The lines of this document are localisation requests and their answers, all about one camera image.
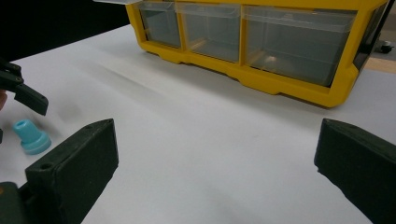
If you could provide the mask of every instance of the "plastic drawer front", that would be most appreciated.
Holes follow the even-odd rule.
[[[176,0],[126,5],[139,46],[270,94],[348,97],[394,0]]]

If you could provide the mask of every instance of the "transparent bin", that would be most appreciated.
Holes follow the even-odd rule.
[[[240,5],[177,4],[187,48],[193,52],[239,61]]]
[[[245,7],[246,62],[252,67],[329,86],[355,12]]]
[[[180,48],[175,3],[144,1],[139,10],[148,40]]]

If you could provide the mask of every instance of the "white table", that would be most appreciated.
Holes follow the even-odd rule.
[[[163,61],[131,26],[14,62],[49,98],[42,117],[8,94],[0,112],[0,182],[26,182],[12,132],[31,119],[62,143],[113,118],[120,167],[85,224],[371,223],[314,165],[323,118],[396,144],[396,76],[364,70],[348,100],[325,109],[269,95],[203,68]]]

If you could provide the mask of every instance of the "storage organizer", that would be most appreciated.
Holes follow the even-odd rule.
[[[270,94],[340,105],[394,0],[179,0],[126,5],[137,42]]]

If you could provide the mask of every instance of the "dark wall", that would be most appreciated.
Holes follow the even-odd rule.
[[[1,0],[0,57],[14,61],[126,24],[122,5],[92,0]]]

